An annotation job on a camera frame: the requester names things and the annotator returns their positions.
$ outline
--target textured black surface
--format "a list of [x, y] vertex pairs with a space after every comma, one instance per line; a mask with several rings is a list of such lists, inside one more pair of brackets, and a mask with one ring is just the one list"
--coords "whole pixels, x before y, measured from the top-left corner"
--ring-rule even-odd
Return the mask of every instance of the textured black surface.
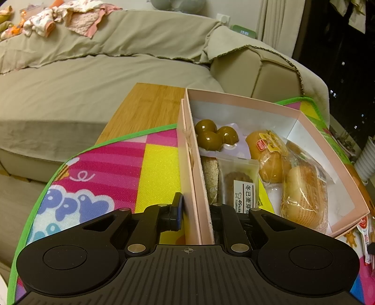
[[306, 298], [265, 281], [246, 257], [226, 254], [220, 246], [164, 246], [130, 258], [117, 277], [82, 296], [55, 298], [30, 292], [20, 305], [248, 304], [358, 305], [349, 293]]

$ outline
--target pink striped pattern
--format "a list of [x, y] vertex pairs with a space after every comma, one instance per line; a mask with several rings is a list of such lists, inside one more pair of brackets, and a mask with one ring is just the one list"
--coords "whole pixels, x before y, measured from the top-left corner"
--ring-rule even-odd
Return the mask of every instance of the pink striped pattern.
[[149, 134], [146, 143], [177, 147], [176, 129]]
[[[68, 169], [69, 177], [54, 184], [71, 193], [87, 189], [95, 196], [110, 196], [115, 209], [128, 207], [134, 211], [145, 148], [142, 142], [116, 142], [95, 148], [79, 155], [79, 161]], [[70, 177], [92, 178], [74, 181]]]

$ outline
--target cartoon cloud print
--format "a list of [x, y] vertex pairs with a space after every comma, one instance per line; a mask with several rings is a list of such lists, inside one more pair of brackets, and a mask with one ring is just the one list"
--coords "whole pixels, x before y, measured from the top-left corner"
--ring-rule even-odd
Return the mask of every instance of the cartoon cloud print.
[[68, 193], [60, 185], [52, 185], [44, 196], [28, 243], [79, 225], [114, 209], [114, 201], [107, 195], [95, 196], [89, 190]]

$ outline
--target clothing pile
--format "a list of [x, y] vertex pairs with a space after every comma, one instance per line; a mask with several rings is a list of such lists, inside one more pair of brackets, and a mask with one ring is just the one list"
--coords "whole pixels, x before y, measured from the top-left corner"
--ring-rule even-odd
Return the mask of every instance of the clothing pile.
[[48, 37], [56, 27], [55, 22], [63, 22], [69, 30], [92, 38], [102, 17], [117, 10], [122, 10], [122, 8], [100, 0], [73, 0], [67, 3], [63, 0], [56, 0], [52, 6], [27, 20], [24, 19], [26, 13], [22, 12], [22, 25], [20, 25], [22, 33], [26, 36], [30, 36], [35, 31], [40, 36]]

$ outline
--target yellow square pattern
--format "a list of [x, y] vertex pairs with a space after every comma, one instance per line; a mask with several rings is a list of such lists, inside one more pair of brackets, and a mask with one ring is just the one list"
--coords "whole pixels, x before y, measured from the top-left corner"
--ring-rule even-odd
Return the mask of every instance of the yellow square pattern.
[[146, 144], [135, 213], [142, 213], [153, 204], [170, 204], [174, 194], [180, 191], [177, 147]]
[[315, 109], [314, 107], [312, 107], [311, 103], [307, 102], [307, 101], [302, 101], [301, 102], [301, 106], [300, 106], [300, 110], [305, 114], [305, 115], [308, 115], [314, 119], [317, 119], [317, 120], [320, 120], [320, 118], [318, 117], [317, 113], [315, 112]]

